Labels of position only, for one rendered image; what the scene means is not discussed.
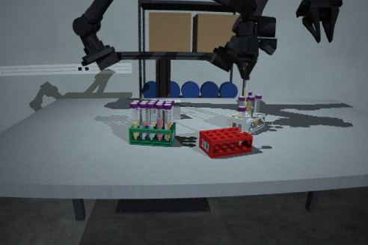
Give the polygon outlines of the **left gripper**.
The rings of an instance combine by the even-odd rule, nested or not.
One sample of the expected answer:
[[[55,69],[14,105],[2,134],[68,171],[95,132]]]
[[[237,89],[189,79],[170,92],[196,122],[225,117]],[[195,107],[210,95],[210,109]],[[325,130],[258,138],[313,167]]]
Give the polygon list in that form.
[[[303,25],[313,35],[317,43],[321,41],[319,21],[322,22],[330,43],[333,40],[334,26],[340,11],[339,7],[342,5],[343,0],[302,0],[296,11],[296,17],[303,16]]]

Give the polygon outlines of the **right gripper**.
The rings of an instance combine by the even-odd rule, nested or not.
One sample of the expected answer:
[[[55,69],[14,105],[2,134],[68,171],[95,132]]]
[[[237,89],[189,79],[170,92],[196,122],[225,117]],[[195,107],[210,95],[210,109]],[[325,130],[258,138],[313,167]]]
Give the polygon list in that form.
[[[259,52],[248,52],[249,37],[255,37],[255,36],[240,36],[238,52],[234,51],[235,62],[238,67],[241,78],[243,80],[248,80],[248,77],[251,74],[252,69],[257,63],[257,58],[259,57]],[[248,64],[245,72],[244,72],[243,65],[242,65],[243,63]]]

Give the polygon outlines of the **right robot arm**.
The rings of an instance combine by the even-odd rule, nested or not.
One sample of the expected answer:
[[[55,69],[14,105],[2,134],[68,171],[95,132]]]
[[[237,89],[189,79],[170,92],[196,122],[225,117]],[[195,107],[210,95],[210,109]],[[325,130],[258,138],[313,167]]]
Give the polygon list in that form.
[[[86,58],[95,55],[97,52],[110,47],[110,45],[104,46],[102,41],[98,39],[96,33],[101,28],[103,14],[113,1],[114,0],[94,0],[92,5],[84,14],[82,14],[81,17],[74,19],[73,30],[78,36],[80,36],[82,43],[85,46],[84,51],[86,55],[82,60],[85,60]],[[272,55],[275,52],[275,49],[277,48],[277,39],[259,37],[275,38],[276,19],[270,16],[254,16],[254,12],[256,11],[256,2],[254,0],[213,1],[216,1],[242,15],[242,21],[239,22],[239,35],[255,36],[257,22],[258,37],[249,37],[248,52],[259,52],[259,48],[268,55]]]

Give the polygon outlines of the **green tube rack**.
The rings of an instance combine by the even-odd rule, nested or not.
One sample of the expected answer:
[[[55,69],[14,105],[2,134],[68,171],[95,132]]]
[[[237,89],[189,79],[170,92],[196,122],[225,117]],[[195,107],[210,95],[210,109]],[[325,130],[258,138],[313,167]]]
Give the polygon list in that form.
[[[152,134],[155,134],[155,137],[153,138],[153,140],[150,140],[147,134],[145,139],[142,140],[139,134],[139,137],[137,137],[137,139],[134,139],[132,135],[133,132],[152,133]],[[164,134],[161,140],[158,140],[157,134]],[[170,135],[169,141],[165,140],[165,134]],[[173,125],[171,125],[170,130],[165,130],[165,124],[163,125],[162,129],[157,129],[157,124],[156,126],[154,126],[153,129],[148,129],[148,125],[146,126],[146,128],[140,128],[139,125],[137,128],[133,128],[132,126],[129,128],[129,144],[132,144],[132,145],[171,147],[174,142],[175,137],[176,137],[176,123],[175,122]]]

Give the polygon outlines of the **red tube rack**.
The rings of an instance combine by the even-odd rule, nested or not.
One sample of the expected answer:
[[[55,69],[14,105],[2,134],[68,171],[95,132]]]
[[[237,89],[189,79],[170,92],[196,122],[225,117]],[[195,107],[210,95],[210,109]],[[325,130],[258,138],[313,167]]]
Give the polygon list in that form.
[[[239,144],[237,141],[243,141],[243,143]],[[253,136],[245,131],[239,133],[238,127],[221,128],[200,131],[199,147],[210,158],[220,158],[249,153],[252,149],[252,142]]]

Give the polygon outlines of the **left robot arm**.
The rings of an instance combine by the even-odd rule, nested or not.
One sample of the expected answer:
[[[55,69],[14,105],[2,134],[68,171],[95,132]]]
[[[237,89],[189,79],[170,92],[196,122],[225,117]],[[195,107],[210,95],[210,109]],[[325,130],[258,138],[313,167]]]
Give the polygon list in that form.
[[[266,3],[268,0],[254,0],[257,3],[257,9],[254,12],[254,16],[262,16],[263,9],[266,6]],[[219,46],[218,49],[234,56],[234,51],[238,51],[238,45],[239,45],[239,22],[242,21],[241,19],[242,15],[240,14],[238,19],[235,21],[232,31],[236,34],[235,36],[232,36],[230,39],[230,42],[227,42],[225,47]],[[255,37],[258,37],[257,34],[257,23],[255,28]]]

